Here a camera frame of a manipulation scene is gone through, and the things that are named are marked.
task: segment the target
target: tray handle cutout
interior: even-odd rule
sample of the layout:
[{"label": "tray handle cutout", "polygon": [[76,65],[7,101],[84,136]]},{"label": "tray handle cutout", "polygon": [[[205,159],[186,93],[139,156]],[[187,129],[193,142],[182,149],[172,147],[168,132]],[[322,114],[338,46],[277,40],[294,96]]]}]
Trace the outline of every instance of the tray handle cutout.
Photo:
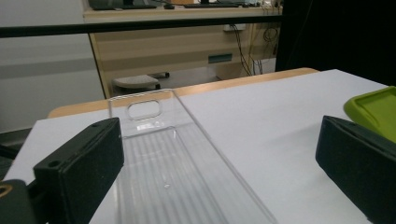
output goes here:
[{"label": "tray handle cutout", "polygon": [[161,104],[157,100],[131,103],[125,108],[125,114],[130,120],[152,119],[161,115]]}]

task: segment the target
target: clear plastic tray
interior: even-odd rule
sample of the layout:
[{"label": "clear plastic tray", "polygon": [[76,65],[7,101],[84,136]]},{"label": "clear plastic tray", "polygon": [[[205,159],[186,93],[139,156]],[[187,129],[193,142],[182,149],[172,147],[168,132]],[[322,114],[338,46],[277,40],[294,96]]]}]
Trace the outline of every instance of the clear plastic tray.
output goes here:
[{"label": "clear plastic tray", "polygon": [[171,90],[112,98],[125,164],[118,223],[276,223]]}]

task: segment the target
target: green object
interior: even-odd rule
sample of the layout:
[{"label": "green object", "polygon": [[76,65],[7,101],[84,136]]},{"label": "green object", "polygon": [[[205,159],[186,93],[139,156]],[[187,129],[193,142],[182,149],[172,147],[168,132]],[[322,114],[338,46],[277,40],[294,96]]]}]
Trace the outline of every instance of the green object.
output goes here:
[{"label": "green object", "polygon": [[355,96],[344,110],[355,123],[396,143],[396,87]]}]

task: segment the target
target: black cable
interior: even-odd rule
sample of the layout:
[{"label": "black cable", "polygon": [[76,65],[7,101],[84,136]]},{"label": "black cable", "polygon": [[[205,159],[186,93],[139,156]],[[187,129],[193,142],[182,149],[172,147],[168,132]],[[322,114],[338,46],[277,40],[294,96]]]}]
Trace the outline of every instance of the black cable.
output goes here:
[{"label": "black cable", "polygon": [[290,66],[290,61],[291,61],[292,55],[296,52],[297,45],[299,45],[300,39],[303,36],[303,30],[305,29],[306,22],[308,21],[309,15],[311,13],[313,2],[314,2],[314,0],[311,0],[311,2],[309,3],[308,10],[306,11],[306,15],[304,18],[303,26],[301,27],[299,34],[297,34],[297,38],[294,41],[293,47],[291,48],[289,58],[286,61],[286,66],[285,66],[286,68]]},{"label": "black cable", "polygon": [[[274,48],[275,47],[275,45],[273,44],[273,42],[274,41],[277,41],[278,40],[278,35],[279,35],[279,33],[278,33],[278,30],[276,29],[276,25],[274,24],[274,23],[267,23],[268,24],[268,26],[267,26],[267,28],[265,29],[265,31],[263,32],[263,35],[262,35],[262,38],[264,39],[264,41],[265,42],[267,42],[267,45],[265,46],[265,48],[264,48],[264,53],[268,50],[268,48],[269,47],[272,47],[272,48]],[[263,73],[263,69],[262,69],[262,60],[258,60],[257,62],[251,57],[251,55],[249,54],[248,55],[249,56],[249,59],[251,60],[251,61],[253,61],[253,75],[256,75],[256,65],[259,67],[259,72],[260,72],[260,74],[262,74]]]},{"label": "black cable", "polygon": [[[263,25],[264,25],[264,23],[260,23],[260,28],[259,28],[259,31],[260,31],[260,29],[263,27]],[[254,42],[256,41],[256,39],[257,39],[257,36],[259,36],[259,33],[260,32],[257,32],[257,34],[254,36],[254,38],[253,38],[253,44],[254,44]],[[249,59],[251,60],[251,61],[253,61],[253,75],[255,76],[257,73],[256,73],[256,65],[259,67],[259,74],[262,74],[262,60],[258,60],[257,62],[253,59],[253,57],[251,57],[251,55],[250,55],[250,53],[249,53],[249,55],[248,55],[248,57],[249,57]]]},{"label": "black cable", "polygon": [[245,59],[245,56],[244,56],[244,54],[243,54],[243,52],[242,52],[241,38],[240,38],[240,36],[239,36],[238,29],[237,29],[236,25],[234,25],[234,24],[230,24],[230,26],[233,27],[233,30],[234,30],[234,32],[235,32],[236,42],[237,42],[237,44],[238,44],[239,54],[240,54],[240,56],[241,56],[241,64],[242,64],[242,67],[244,68],[245,72],[247,72],[247,75],[251,77],[252,74],[250,73],[250,71],[249,71],[249,69],[248,69],[248,63],[247,63],[247,61],[246,61],[246,59]]}]

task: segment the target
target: white table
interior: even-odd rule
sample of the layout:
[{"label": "white table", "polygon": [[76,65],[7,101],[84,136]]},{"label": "white table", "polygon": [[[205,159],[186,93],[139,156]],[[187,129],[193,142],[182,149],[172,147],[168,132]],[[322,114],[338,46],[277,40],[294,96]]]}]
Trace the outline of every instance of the white table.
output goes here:
[{"label": "white table", "polygon": [[[370,223],[315,161],[324,115],[348,119],[351,97],[386,86],[331,70],[181,97],[278,223]],[[6,179],[34,179],[32,167],[105,110],[39,120]],[[92,223],[114,223],[113,189]]]}]

